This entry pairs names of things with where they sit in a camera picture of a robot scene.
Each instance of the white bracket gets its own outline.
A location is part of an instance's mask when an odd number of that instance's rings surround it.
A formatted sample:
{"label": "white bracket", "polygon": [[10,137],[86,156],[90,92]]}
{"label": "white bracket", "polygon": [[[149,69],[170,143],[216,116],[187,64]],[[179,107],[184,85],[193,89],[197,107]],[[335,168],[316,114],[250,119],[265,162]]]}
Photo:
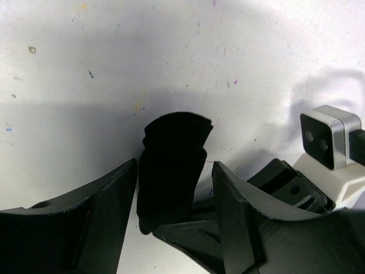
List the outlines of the white bracket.
{"label": "white bracket", "polygon": [[330,170],[304,153],[293,168],[335,203],[334,210],[351,208],[365,191],[365,167],[358,163]]}

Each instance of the black plastic part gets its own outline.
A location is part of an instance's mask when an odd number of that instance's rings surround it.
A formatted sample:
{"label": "black plastic part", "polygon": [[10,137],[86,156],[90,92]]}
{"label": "black plastic part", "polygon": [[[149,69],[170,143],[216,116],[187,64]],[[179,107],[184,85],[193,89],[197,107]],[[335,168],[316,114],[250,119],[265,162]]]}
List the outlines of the black plastic part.
{"label": "black plastic part", "polygon": [[[295,208],[241,180],[219,162],[213,166],[213,187],[218,211],[241,212],[241,217],[218,215],[225,274],[254,268],[260,274],[365,273],[364,211],[344,209],[318,215]],[[237,223],[237,218],[246,229],[243,234],[237,225],[228,225]],[[254,224],[246,222],[247,218]],[[249,226],[256,226],[256,239],[246,233]],[[227,249],[238,234],[241,245]],[[257,250],[265,258],[247,256],[258,254]]]}
{"label": "black plastic part", "polygon": [[167,114],[146,126],[137,200],[143,234],[189,214],[212,128],[209,119],[189,112]]}
{"label": "black plastic part", "polygon": [[[217,180],[214,173],[217,164],[214,166],[213,182],[214,175]],[[302,174],[278,159],[244,183],[257,189],[250,192],[254,201],[269,196],[280,205],[285,204],[281,206],[290,214],[289,220],[320,216],[312,212],[328,212],[333,207],[333,203]],[[194,204],[188,217],[161,225],[153,234],[190,256],[210,273],[258,273],[258,266],[270,258],[263,248],[252,206],[242,203],[237,191],[216,183],[213,188],[213,198]],[[267,206],[275,216],[275,203]],[[301,212],[298,216],[295,215],[297,210]]]}
{"label": "black plastic part", "polygon": [[248,182],[272,197],[316,213],[334,208],[334,203],[300,172],[279,159],[272,160]]}
{"label": "black plastic part", "polygon": [[365,131],[355,130],[350,133],[350,158],[365,166]]}
{"label": "black plastic part", "polygon": [[132,159],[57,198],[0,211],[0,273],[115,274],[136,179]]}
{"label": "black plastic part", "polygon": [[210,273],[224,273],[214,198],[195,203],[188,217],[159,226],[153,235],[179,249]]}

